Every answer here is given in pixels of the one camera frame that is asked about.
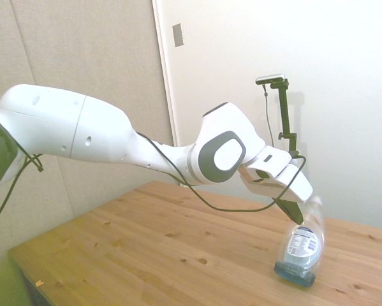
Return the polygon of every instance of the black cable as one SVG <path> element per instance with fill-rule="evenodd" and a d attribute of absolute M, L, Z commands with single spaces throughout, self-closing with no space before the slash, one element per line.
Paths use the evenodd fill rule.
<path fill-rule="evenodd" d="M 267 103 L 267 91 L 266 91 L 266 85 L 263 84 L 263 89 L 265 90 L 265 99 L 266 99 L 266 119 L 267 119 L 267 126 L 268 126 L 268 131 L 270 132 L 270 137 L 272 139 L 272 147 L 274 147 L 274 141 L 273 141 L 273 133 L 272 133 L 272 128 L 270 127 L 270 121 L 268 119 L 268 103 Z"/>
<path fill-rule="evenodd" d="M 13 180 L 12 182 L 12 185 L 10 187 L 10 190 L 8 191 L 8 194 L 6 195 L 6 198 L 5 200 L 3 201 L 3 203 L 1 204 L 1 208 L 0 208 L 0 215 L 1 215 L 1 212 L 4 210 L 4 207 L 6 205 L 6 203 L 8 202 L 10 196 L 11 196 L 11 193 L 13 191 L 13 188 L 15 187 L 15 184 L 17 183 L 17 180 L 19 179 L 21 173 L 25 170 L 25 168 L 30 164 L 30 163 L 34 163 L 36 164 L 36 161 L 38 161 L 38 164 L 40 166 L 40 168 L 42 168 L 42 163 L 40 162 L 39 160 L 39 157 L 41 156 L 42 154 L 38 154 L 38 155 L 34 155 L 34 157 L 25 157 L 25 161 L 24 161 L 24 164 L 23 166 L 21 167 L 21 169 L 19 170 L 17 176 L 15 177 L 15 179 Z"/>
<path fill-rule="evenodd" d="M 262 207 L 262 208 L 257 208 L 257 209 L 225 209 L 225 208 L 217 208 L 213 205 L 211 205 L 210 203 L 208 203 L 204 198 L 202 198 L 202 196 L 197 193 L 195 191 L 195 189 L 192 188 L 192 186 L 187 182 L 186 178 L 183 176 L 182 172 L 175 166 L 175 164 L 157 147 L 157 145 L 150 139 L 148 138 L 147 136 L 137 132 L 137 134 L 139 134 L 140 136 L 144 137 L 146 140 L 148 140 L 148 142 L 158 151 L 158 153 L 161 154 L 161 156 L 163 156 L 174 168 L 175 170 L 178 172 L 178 174 L 180 175 L 180 177 L 182 178 L 182 180 L 185 182 L 184 185 L 188 186 L 190 188 L 190 190 L 192 190 L 193 193 L 195 193 L 195 195 L 201 200 L 204 202 L 204 204 L 208 205 L 210 208 L 214 209 L 214 210 L 218 210 L 220 212 L 261 212 L 262 210 L 265 210 L 265 209 L 268 209 L 269 207 L 271 207 L 272 205 L 275 204 L 275 201 L 276 200 L 280 200 L 280 198 L 287 192 L 287 190 L 290 188 L 290 186 L 292 185 L 292 183 L 294 182 L 295 178 L 297 177 L 297 175 L 300 173 L 300 171 L 302 170 L 302 168 L 304 167 L 307 159 L 304 157 L 304 156 L 300 156 L 300 155 L 297 155 L 295 157 L 293 157 L 293 159 L 303 159 L 303 163 L 301 164 L 300 168 L 298 169 L 298 171 L 296 172 L 296 174 L 294 174 L 294 177 L 292 178 L 292 180 L 290 181 L 290 183 L 288 183 L 288 185 L 284 188 L 284 190 L 279 194 L 279 196 L 270 204 L 268 204 L 267 206 L 265 207 Z"/>

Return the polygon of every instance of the plastic bottle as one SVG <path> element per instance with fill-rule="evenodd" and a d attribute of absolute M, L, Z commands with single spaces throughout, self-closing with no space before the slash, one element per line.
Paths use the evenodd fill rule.
<path fill-rule="evenodd" d="M 325 223 L 322 202 L 314 197 L 303 204 L 303 223 L 291 223 L 282 241 L 274 271 L 304 287 L 311 287 L 316 278 L 325 244 Z"/>

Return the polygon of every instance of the wood knot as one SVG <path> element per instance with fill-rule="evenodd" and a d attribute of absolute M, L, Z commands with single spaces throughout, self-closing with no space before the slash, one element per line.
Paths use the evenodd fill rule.
<path fill-rule="evenodd" d="M 345 291 L 340 290 L 340 289 L 338 289 L 338 288 L 334 288 L 334 289 L 335 289 L 336 292 L 347 294 Z"/>
<path fill-rule="evenodd" d="M 115 242 L 112 243 L 112 246 L 117 248 L 122 247 L 122 239 L 121 238 L 117 239 Z"/>

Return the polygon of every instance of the white wall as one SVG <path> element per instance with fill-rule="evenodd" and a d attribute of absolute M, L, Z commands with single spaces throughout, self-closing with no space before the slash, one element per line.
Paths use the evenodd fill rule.
<path fill-rule="evenodd" d="M 285 73 L 291 130 L 326 215 L 382 228 L 382 1 L 154 0 L 154 9 L 177 145 L 193 143 L 202 115 L 225 101 L 270 143 L 254 80 Z M 277 136 L 276 91 L 269 103 Z M 203 189 L 262 200 L 237 177 Z"/>

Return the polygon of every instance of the wooden table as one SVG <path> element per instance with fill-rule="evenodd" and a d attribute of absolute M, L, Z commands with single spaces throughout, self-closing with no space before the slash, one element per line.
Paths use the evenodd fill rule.
<path fill-rule="evenodd" d="M 224 208 L 257 203 L 201 192 Z M 151 182 L 10 250 L 51 305 L 382 305 L 382 229 L 327 218 L 311 288 L 274 271 L 288 218 Z"/>

